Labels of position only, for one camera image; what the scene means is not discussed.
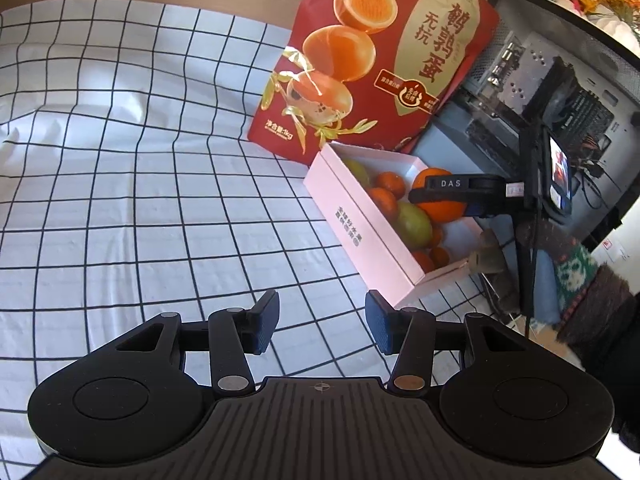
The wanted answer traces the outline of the red snack bag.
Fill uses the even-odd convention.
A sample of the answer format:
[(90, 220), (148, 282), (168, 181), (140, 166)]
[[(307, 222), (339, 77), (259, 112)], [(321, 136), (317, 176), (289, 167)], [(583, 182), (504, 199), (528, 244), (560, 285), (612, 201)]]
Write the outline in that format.
[(490, 43), (486, 0), (302, 0), (248, 138), (310, 164), (326, 144), (398, 151)]

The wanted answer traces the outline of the checkered white tablecloth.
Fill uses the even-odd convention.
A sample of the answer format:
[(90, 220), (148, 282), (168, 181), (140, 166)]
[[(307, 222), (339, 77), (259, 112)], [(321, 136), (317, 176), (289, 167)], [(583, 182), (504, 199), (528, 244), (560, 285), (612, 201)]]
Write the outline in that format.
[(306, 168), (247, 139), (287, 29), (182, 6), (50, 0), (1, 15), (1, 474), (43, 454), (32, 390), (163, 312), (278, 291), (267, 376), (387, 377), (366, 285)]

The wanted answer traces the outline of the small tangerine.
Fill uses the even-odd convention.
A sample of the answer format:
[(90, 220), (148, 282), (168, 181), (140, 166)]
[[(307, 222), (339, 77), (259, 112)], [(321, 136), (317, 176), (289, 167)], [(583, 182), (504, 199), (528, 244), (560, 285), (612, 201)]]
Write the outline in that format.
[(411, 255), (425, 274), (429, 274), (437, 269), (437, 266), (432, 258), (427, 255), (424, 250), (415, 250), (411, 253)]

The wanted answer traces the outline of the computer case glass panel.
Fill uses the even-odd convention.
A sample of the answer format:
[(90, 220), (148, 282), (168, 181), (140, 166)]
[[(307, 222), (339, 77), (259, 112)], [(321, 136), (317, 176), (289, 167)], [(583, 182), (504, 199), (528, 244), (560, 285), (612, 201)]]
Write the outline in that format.
[(518, 137), (544, 126), (570, 166), (565, 225), (596, 248), (639, 196), (639, 55), (551, 0), (488, 1), (495, 36), (413, 155), (517, 178)]

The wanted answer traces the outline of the large green guava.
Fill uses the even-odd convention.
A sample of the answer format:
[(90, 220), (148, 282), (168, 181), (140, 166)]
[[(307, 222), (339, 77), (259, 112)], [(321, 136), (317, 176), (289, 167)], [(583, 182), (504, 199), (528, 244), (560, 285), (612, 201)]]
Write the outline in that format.
[(408, 202), (398, 203), (394, 229), (410, 250), (426, 247), (433, 236), (431, 219), (423, 209)]

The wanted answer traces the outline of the small green guava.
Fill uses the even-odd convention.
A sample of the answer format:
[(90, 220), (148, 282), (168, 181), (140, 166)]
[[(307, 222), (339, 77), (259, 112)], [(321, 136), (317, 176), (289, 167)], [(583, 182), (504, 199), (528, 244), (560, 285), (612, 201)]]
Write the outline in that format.
[(360, 164), (360, 162), (350, 158), (344, 158), (343, 164), (365, 190), (372, 186), (370, 174), (363, 164)]

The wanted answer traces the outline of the large orange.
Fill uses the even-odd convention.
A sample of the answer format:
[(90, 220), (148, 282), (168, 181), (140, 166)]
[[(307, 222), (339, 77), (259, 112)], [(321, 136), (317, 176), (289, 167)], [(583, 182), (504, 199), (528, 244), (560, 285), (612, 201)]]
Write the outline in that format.
[[(422, 188), (427, 177), (450, 176), (451, 172), (437, 167), (426, 168), (418, 173), (413, 181), (413, 188)], [(438, 224), (457, 221), (465, 213), (465, 203), (453, 202), (452, 200), (440, 200), (439, 202), (417, 203), (430, 217), (431, 222)]]

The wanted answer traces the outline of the pink cardboard box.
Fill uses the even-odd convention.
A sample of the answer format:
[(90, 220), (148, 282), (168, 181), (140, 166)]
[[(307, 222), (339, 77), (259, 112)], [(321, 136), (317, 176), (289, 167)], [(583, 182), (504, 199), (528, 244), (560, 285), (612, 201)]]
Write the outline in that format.
[(407, 183), (426, 165), (416, 156), (333, 142), (322, 148), (309, 167), (305, 188), (367, 288), (400, 308), (472, 274), (469, 255), (478, 247), (482, 232), (475, 220), (463, 218), (444, 226), (450, 263), (426, 274), (345, 166), (346, 159), (360, 162), (371, 174), (396, 172)]

